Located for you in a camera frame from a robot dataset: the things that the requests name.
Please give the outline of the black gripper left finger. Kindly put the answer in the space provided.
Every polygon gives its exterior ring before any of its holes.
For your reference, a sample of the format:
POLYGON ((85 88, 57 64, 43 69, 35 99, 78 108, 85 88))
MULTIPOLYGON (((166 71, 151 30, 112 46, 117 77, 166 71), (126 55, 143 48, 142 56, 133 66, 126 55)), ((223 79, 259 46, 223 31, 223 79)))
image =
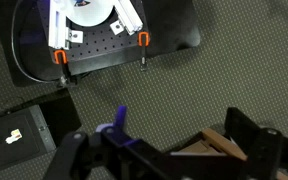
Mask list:
POLYGON ((43 180, 86 180, 105 167, 118 180, 171 180, 170 158, 125 131, 127 107, 119 106, 111 124, 96 132, 68 133, 62 140, 43 180))

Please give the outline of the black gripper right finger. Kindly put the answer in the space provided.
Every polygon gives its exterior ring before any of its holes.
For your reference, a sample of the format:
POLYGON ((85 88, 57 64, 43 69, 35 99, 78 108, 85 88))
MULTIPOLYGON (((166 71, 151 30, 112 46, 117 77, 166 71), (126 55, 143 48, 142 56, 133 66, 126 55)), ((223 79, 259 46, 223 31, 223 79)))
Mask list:
POLYGON ((280 131, 260 127, 236 107, 227 109, 224 128, 247 156, 247 176, 273 179, 279 168, 288 172, 288 138, 280 131))

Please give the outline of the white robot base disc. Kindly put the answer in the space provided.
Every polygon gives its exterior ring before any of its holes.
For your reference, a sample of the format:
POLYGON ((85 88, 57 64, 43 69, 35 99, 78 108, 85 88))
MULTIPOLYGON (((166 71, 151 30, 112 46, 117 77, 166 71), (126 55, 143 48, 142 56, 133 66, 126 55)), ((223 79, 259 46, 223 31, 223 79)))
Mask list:
POLYGON ((111 14, 110 0, 64 0, 63 11, 73 23, 93 27, 103 23, 111 14))

